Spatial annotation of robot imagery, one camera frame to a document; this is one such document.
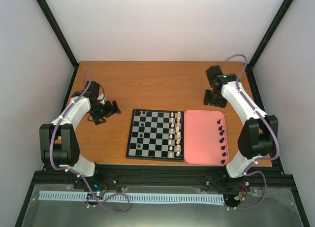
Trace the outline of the black and white chessboard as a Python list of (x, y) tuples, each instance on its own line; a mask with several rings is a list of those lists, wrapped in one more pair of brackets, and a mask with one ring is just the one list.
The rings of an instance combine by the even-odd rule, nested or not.
[[(174, 113), (175, 127), (171, 128), (170, 114)], [(131, 124), (129, 130), (128, 144), (126, 148), (127, 159), (160, 160), (160, 161), (184, 161), (184, 112), (181, 112), (181, 126), (176, 127), (178, 111), (169, 110), (148, 110), (134, 109), (132, 111)], [(144, 132), (140, 132), (141, 123), (144, 123)], [(140, 134), (143, 133), (143, 143), (139, 143)], [(142, 155), (136, 154), (137, 150), (142, 151)], [(180, 151), (181, 156), (176, 157), (176, 152)], [(168, 153), (173, 152), (173, 157), (169, 158)]]

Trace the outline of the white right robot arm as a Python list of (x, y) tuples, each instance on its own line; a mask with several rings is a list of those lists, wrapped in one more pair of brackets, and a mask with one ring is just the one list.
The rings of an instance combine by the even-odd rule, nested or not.
[(268, 115), (255, 104), (234, 73), (224, 74), (219, 65), (214, 65), (206, 70), (206, 76), (211, 86), (205, 94), (208, 104), (224, 108), (230, 103), (243, 124), (237, 141), (239, 151), (226, 165), (229, 177), (246, 176), (260, 160), (278, 159), (277, 117)]

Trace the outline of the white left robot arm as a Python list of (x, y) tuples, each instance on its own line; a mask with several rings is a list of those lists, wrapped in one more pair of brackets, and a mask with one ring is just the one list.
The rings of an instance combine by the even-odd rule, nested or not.
[(96, 164), (80, 154), (75, 130), (86, 114), (92, 122), (100, 125), (106, 118), (120, 114), (117, 102), (106, 100), (105, 94), (99, 94), (103, 87), (90, 81), (84, 90), (76, 91), (70, 103), (58, 118), (39, 128), (41, 160), (56, 170), (73, 171), (78, 176), (85, 176), (85, 183), (92, 189), (102, 184), (102, 176), (95, 172)]

